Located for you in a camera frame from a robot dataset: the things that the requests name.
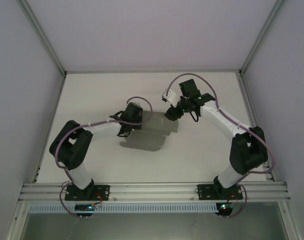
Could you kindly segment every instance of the black mounting bracket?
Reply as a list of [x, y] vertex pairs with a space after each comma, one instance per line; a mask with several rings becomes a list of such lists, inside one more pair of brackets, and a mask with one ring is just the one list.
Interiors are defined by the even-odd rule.
[[91, 185], [90, 189], [81, 190], [75, 185], [67, 186], [65, 201], [108, 201], [110, 196], [110, 185]]
[[199, 184], [197, 185], [197, 194], [199, 200], [234, 200], [235, 197], [238, 200], [243, 199], [241, 187], [237, 185], [227, 188], [221, 195], [218, 195], [214, 184]]

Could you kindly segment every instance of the metal frame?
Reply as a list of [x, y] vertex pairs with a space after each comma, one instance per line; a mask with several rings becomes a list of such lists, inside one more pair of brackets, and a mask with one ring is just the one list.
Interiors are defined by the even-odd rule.
[[[248, 90], [247, 82], [245, 81], [245, 77], [243, 74], [237, 73], [236, 77], [238, 79], [238, 83], [240, 86], [241, 94], [243, 97], [243, 101], [245, 104], [246, 112], [248, 114], [248, 118], [250, 119], [251, 126], [257, 126], [260, 125], [251, 96], [250, 92]], [[272, 179], [274, 181], [279, 181], [281, 178], [280, 176], [275, 172], [271, 172]], [[302, 240], [303, 239], [303, 233], [301, 228], [299, 227], [299, 220], [297, 218], [295, 209], [293, 204], [286, 203], [283, 201], [278, 202], [278, 207], [280, 210], [280, 218], [283, 220], [284, 227], [286, 230], [286, 233], [290, 240]]]
[[24, 15], [26, 16], [27, 20], [29, 21], [31, 27], [34, 29], [36, 35], [40, 39], [44, 49], [46, 50], [46, 52], [52, 59], [53, 63], [55, 64], [55, 66], [57, 67], [57, 69], [59, 70], [61, 75], [65, 77], [66, 71], [65, 71], [63, 65], [61, 64], [56, 52], [54, 51], [53, 47], [51, 46], [50, 41], [48, 40], [46, 34], [42, 30], [30, 5], [27, 3], [26, 0], [16, 0], [16, 1], [17, 1], [18, 5], [21, 7]]
[[256, 57], [258, 51], [260, 50], [260, 47], [262, 46], [264, 40], [267, 38], [273, 24], [275, 23], [279, 13], [281, 12], [283, 6], [287, 0], [276, 0], [274, 3], [274, 6], [272, 7], [269, 15], [267, 16], [263, 27], [261, 28], [258, 36], [256, 37], [256, 40], [254, 41], [254, 44], [248, 53], [243, 66], [240, 70], [241, 74], [244, 75], [248, 71], [251, 63], [253, 62], [254, 58]]
[[[178, 183], [104, 183], [110, 185], [109, 201], [104, 204], [123, 203], [225, 203], [226, 200], [199, 200], [197, 185], [200, 182]], [[244, 182], [248, 202], [288, 202], [290, 196], [285, 182]], [[61, 183], [25, 183], [19, 203], [59, 203]]]
[[[258, 53], [261, 45], [266, 39], [271, 27], [273, 26], [277, 16], [281, 9], [285, 5], [287, 0], [277, 0], [269, 13], [262, 29], [260, 30], [247, 58], [241, 70], [236, 69], [191, 69], [191, 70], [110, 70], [110, 71], [69, 71], [69, 74], [91, 74], [91, 73], [178, 73], [178, 72], [234, 72], [236, 74], [239, 87], [242, 93], [245, 108], [252, 126], [259, 123], [257, 114], [254, 109], [248, 87], [245, 81], [245, 73], [249, 69], [256, 54]], [[17, 0], [19, 6], [24, 12], [26, 18], [30, 22], [35, 33], [39, 37], [45, 50], [48, 52], [53, 63], [62, 74], [62, 85], [58, 91], [56, 105], [54, 106], [49, 125], [47, 128], [47, 135], [43, 140], [43, 149], [39, 155], [38, 167], [35, 171], [33, 182], [37, 179], [39, 166], [41, 164], [43, 154], [45, 152], [46, 142], [48, 140], [54, 116], [60, 101], [61, 92], [64, 86], [67, 72], [61, 64], [57, 54], [53, 50], [47, 36], [42, 30], [37, 18], [35, 17], [31, 7], [26, 0]], [[266, 203], [266, 202], [278, 202], [280, 209], [280, 216], [284, 222], [284, 228], [290, 240], [301, 240], [302, 233], [298, 227], [298, 220], [296, 213], [293, 209], [288, 188], [285, 182], [276, 181], [278, 176], [275, 172], [271, 175], [266, 175], [268, 181], [264, 182], [244, 182], [244, 186], [248, 192], [248, 202]], [[107, 206], [121, 206], [122, 204], [211, 204], [214, 202], [225, 201], [199, 201], [197, 190], [197, 184], [200, 183], [110, 183], [110, 199], [104, 202]], [[61, 190], [61, 183], [25, 183], [23, 185], [21, 194], [19, 196], [18, 203], [16, 205], [10, 228], [7, 232], [7, 240], [19, 240], [24, 231], [25, 221], [27, 219], [28, 212], [33, 204], [43, 204], [45, 206], [58, 204], [59, 192]]]

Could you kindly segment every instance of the mounting plate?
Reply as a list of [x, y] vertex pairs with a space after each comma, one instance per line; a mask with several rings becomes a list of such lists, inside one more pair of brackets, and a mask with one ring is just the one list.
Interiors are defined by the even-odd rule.
[[83, 190], [75, 185], [70, 185], [66, 188], [65, 201], [108, 201], [110, 195], [109, 185], [93, 185], [92, 194], [87, 197]]
[[197, 194], [199, 200], [228, 200], [231, 194], [234, 194], [238, 200], [243, 199], [240, 186], [232, 186], [223, 195], [218, 196], [214, 189], [214, 184], [199, 184], [197, 185]]

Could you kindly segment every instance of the glass panel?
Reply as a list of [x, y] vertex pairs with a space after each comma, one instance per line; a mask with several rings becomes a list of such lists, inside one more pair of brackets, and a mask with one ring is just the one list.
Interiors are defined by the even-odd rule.
[[106, 213], [79, 220], [30, 214], [21, 240], [287, 240], [275, 203], [249, 203], [237, 217], [214, 213]]

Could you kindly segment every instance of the white table surface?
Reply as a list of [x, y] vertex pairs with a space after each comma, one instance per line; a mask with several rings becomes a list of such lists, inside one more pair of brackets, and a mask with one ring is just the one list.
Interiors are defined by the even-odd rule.
[[[38, 183], [68, 180], [57, 168], [49, 147], [69, 120], [79, 124], [100, 122], [126, 108], [132, 96], [147, 98], [155, 111], [165, 112], [169, 104], [161, 100], [163, 91], [180, 73], [96, 73], [68, 74], [46, 146]], [[237, 78], [233, 72], [200, 73], [217, 92], [220, 105], [249, 125]], [[193, 78], [201, 93], [211, 90], [196, 77], [184, 76], [172, 89], [181, 93], [179, 83]], [[141, 101], [145, 111], [148, 105]], [[158, 151], [120, 146], [120, 137], [94, 141], [84, 160], [97, 183], [210, 182], [229, 162], [231, 143], [210, 122], [194, 122], [190, 115], [179, 119], [178, 133], [171, 133]], [[251, 174], [246, 181], [266, 181], [264, 174]]]

